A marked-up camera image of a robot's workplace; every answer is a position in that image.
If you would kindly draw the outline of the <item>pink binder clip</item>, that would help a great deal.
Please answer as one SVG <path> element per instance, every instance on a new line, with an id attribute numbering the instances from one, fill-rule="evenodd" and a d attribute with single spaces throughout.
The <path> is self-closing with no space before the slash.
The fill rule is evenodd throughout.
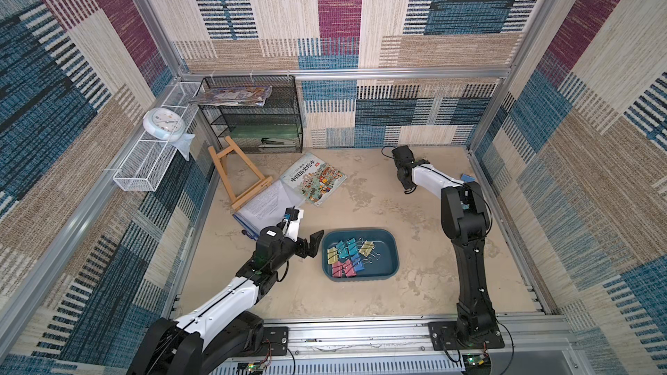
<path id="1" fill-rule="evenodd" d="M 347 260 L 342 264 L 342 272 L 347 278 L 352 278 L 357 275 L 354 269 L 354 263 L 351 260 Z"/>
<path id="2" fill-rule="evenodd" d="M 343 264 L 335 262 L 331 267 L 331 272 L 333 278 L 342 278 L 344 276 Z"/>

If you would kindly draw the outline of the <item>yellow binder clip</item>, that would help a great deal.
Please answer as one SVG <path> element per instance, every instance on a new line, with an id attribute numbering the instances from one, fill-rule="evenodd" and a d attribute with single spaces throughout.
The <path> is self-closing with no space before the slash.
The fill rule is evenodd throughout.
<path id="1" fill-rule="evenodd" d="M 359 248 L 359 253 L 366 259 L 378 259 L 380 254 L 375 252 L 375 244 L 373 241 L 364 241 Z"/>
<path id="2" fill-rule="evenodd" d="M 339 261 L 339 251 L 336 247 L 328 248 L 327 251 L 327 263 L 328 265 L 333 265 Z"/>

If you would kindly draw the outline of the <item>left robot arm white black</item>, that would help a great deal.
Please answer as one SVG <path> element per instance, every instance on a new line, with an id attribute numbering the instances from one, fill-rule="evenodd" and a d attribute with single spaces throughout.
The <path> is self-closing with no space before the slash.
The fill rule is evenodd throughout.
<path id="1" fill-rule="evenodd" d="M 309 240 L 262 229 L 251 258 L 229 285 L 204 305 L 178 319 L 155 321 L 139 345 L 128 374 L 208 374 L 225 360 L 262 349 L 264 321 L 252 314 L 278 281 L 292 256 L 314 258 L 324 232 Z"/>

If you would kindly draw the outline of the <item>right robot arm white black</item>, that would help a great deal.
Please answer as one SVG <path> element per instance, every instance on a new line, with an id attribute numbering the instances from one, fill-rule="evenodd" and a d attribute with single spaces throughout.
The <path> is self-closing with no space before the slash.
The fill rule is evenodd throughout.
<path id="1" fill-rule="evenodd" d="M 454 179 L 429 161 L 416 159 L 408 146 L 392 149 L 391 157 L 405 194 L 423 188 L 438 197 L 440 225 L 453 245 L 460 284 L 457 319 L 428 324 L 434 350 L 503 348 L 484 259 L 493 218 L 480 185 Z"/>

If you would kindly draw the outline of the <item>teal binder clip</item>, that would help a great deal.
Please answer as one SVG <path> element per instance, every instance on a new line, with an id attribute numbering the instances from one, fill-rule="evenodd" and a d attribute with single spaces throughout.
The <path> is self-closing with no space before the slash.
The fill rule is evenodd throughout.
<path id="1" fill-rule="evenodd" d="M 347 241 L 347 251 L 350 257 L 359 254 L 359 247 L 356 239 L 349 239 Z"/>
<path id="2" fill-rule="evenodd" d="M 336 250 L 340 260 L 344 260 L 345 258 L 349 257 L 349 251 L 345 241 L 339 241 L 336 245 Z"/>

